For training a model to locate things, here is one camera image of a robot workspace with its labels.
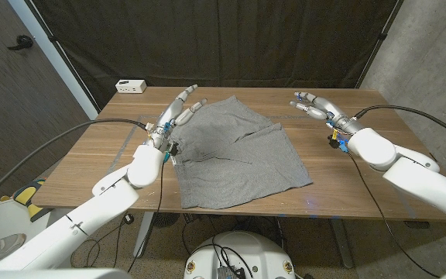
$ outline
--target white power strip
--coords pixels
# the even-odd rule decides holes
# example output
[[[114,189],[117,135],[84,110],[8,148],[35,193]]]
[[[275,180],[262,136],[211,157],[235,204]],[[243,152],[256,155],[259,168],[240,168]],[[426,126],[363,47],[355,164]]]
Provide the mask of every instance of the white power strip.
[[[115,86],[118,93],[143,93],[147,87],[144,80],[120,80]]]

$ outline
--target gray cloth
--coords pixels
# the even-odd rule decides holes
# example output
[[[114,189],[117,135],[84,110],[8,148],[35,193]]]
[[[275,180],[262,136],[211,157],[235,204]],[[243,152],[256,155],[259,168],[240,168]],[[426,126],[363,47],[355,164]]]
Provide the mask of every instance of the gray cloth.
[[[312,183],[281,124],[235,96],[173,130],[182,208],[228,208]]]

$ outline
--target black curtain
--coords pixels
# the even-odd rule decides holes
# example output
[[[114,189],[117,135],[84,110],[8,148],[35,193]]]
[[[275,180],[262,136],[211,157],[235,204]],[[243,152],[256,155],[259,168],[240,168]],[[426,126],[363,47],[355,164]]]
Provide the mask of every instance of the black curtain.
[[[396,0],[34,0],[100,108],[151,86],[353,88]]]

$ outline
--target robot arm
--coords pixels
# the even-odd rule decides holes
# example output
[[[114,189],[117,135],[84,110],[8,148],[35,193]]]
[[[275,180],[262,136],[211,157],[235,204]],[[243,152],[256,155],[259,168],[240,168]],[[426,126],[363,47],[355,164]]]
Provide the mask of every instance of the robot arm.
[[[203,99],[182,112],[187,96],[195,88],[197,85],[187,88],[166,108],[129,165],[103,177],[92,189],[93,198],[1,260],[0,270],[54,268],[97,229],[132,206],[139,198],[136,188],[149,186],[156,180],[166,152],[173,146],[168,141],[172,129],[187,123],[206,103]]]
[[[394,145],[371,128],[351,119],[325,98],[296,92],[300,101],[290,102],[314,119],[326,120],[327,126],[352,135],[348,148],[373,170],[384,172],[383,178],[393,187],[446,213],[446,177],[439,174],[438,164],[428,156]]]

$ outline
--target table top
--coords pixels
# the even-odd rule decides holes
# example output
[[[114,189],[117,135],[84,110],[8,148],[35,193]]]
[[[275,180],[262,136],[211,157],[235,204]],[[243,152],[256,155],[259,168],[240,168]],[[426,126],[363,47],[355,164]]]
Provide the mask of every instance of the table top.
[[[117,93],[98,118],[155,122],[157,116],[182,90],[184,88],[149,87],[143,94]],[[177,176],[169,160],[164,167],[160,211],[381,219],[351,159],[347,154],[328,145],[327,137],[331,130],[324,122],[310,119],[304,112],[289,105],[289,101],[294,99],[295,91],[308,91],[327,98],[348,115],[354,115],[370,105],[386,104],[386,100],[376,90],[198,88],[190,95],[186,107],[202,98],[207,98],[208,104],[211,104],[235,95],[253,111],[273,122],[281,122],[314,183],[231,208],[182,209]],[[373,110],[359,121],[394,144],[429,154],[422,142],[393,110]],[[145,138],[145,131],[128,123],[99,123],[90,126],[33,197],[33,203],[51,208],[73,208],[81,205],[92,197],[91,189],[101,178],[132,161],[134,151]],[[357,161],[367,185],[388,219],[446,220],[444,213],[398,192],[382,179],[381,173],[371,170],[360,158]],[[138,193],[140,198],[132,208],[156,211],[160,198],[160,177],[149,187],[139,189]]]

